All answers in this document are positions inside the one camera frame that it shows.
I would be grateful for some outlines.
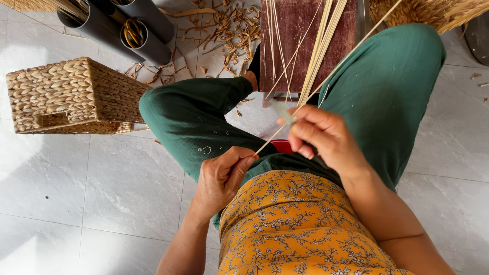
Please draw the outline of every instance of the knee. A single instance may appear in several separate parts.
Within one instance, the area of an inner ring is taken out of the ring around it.
[[[423,52],[424,54],[445,56],[445,47],[435,28],[422,23],[410,23],[388,29],[391,39],[397,40],[397,45],[411,54]]]
[[[154,115],[161,116],[171,102],[168,89],[164,86],[147,90],[139,99],[139,112],[144,120],[151,120]]]

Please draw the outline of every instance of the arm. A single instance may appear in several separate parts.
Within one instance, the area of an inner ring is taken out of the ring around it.
[[[234,198],[246,171],[258,159],[258,156],[253,157],[254,153],[233,146],[221,156],[202,163],[195,197],[163,254],[156,275],[204,273],[209,220]]]
[[[310,159],[313,151],[302,141],[317,148],[328,166],[340,175],[359,221],[398,268],[417,275],[455,274],[411,209],[368,164],[341,116],[313,106],[304,106],[295,116],[299,121],[289,133],[292,150]]]

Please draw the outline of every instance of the black sock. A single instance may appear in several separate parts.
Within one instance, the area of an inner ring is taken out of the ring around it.
[[[260,90],[260,45],[256,47],[255,55],[251,61],[248,70],[252,71],[256,77],[256,84],[258,84],[258,91]]]

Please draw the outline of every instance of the hand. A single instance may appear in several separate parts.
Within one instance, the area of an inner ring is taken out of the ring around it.
[[[297,108],[290,109],[292,114]],[[353,172],[370,169],[344,119],[312,105],[302,107],[296,114],[297,122],[289,132],[289,143],[294,152],[308,159],[314,157],[312,149],[303,140],[317,148],[326,164],[340,176],[353,176]]]
[[[259,158],[254,154],[251,149],[233,146],[219,157],[204,160],[190,210],[209,222],[224,209],[236,196],[248,168]]]

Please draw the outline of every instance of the blade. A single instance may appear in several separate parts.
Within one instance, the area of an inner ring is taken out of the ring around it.
[[[283,104],[279,104],[275,99],[271,99],[270,104],[272,105],[272,108],[277,113],[277,115],[284,120],[285,124],[290,125],[295,122],[295,117],[289,114]]]

